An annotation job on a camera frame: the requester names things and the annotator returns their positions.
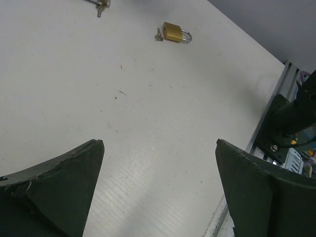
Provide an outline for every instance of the cable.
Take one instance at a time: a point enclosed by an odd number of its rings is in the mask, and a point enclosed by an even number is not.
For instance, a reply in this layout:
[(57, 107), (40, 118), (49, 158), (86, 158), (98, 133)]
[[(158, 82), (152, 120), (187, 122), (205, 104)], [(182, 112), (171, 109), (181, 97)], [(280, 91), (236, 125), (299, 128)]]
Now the cable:
[(278, 148), (296, 148), (296, 147), (302, 147), (305, 145), (308, 145), (312, 142), (316, 141), (316, 136), (313, 137), (311, 140), (305, 141), (305, 142), (301, 142), (301, 143), (296, 143), (296, 144), (289, 144), (289, 145), (279, 145), (277, 146)]

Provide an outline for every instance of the screw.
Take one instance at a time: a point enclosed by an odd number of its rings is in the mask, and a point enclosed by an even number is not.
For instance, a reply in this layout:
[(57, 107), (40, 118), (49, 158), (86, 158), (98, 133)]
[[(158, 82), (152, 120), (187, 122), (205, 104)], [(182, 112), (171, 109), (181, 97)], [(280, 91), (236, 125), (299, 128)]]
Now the screw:
[(271, 149), (271, 151), (276, 152), (277, 151), (277, 145), (271, 145), (270, 149)]

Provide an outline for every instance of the corrugated surface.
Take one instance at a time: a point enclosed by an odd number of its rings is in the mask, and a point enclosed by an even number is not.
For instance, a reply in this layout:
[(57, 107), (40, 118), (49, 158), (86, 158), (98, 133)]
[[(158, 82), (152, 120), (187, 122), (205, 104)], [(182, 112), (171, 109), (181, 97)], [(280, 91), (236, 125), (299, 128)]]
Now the corrugated surface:
[(2, 1), (0, 27), (0, 173), (102, 139), (85, 236), (202, 236), (216, 140), (246, 148), (283, 64), (204, 0)]

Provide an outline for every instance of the brass padlock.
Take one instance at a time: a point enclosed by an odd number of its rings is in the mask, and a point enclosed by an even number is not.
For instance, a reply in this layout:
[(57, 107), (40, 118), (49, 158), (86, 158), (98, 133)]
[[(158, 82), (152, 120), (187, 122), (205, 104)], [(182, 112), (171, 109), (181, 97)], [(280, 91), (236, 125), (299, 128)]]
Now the brass padlock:
[(168, 22), (163, 24), (163, 35), (166, 40), (186, 43), (192, 41), (192, 36), (189, 32), (182, 30), (180, 26)]

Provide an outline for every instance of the key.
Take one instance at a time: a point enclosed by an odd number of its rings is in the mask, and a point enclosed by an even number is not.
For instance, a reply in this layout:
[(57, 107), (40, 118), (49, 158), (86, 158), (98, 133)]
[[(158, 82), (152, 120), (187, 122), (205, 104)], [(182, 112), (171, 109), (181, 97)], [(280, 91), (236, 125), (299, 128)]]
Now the key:
[(97, 1), (97, 10), (98, 10), (98, 17), (101, 17), (102, 11), (104, 11), (105, 8), (110, 7), (110, 0), (98, 0)]
[(162, 37), (162, 34), (161, 34), (159, 28), (157, 28), (157, 35), (155, 35), (155, 39), (156, 39), (157, 41), (163, 41), (163, 37)]

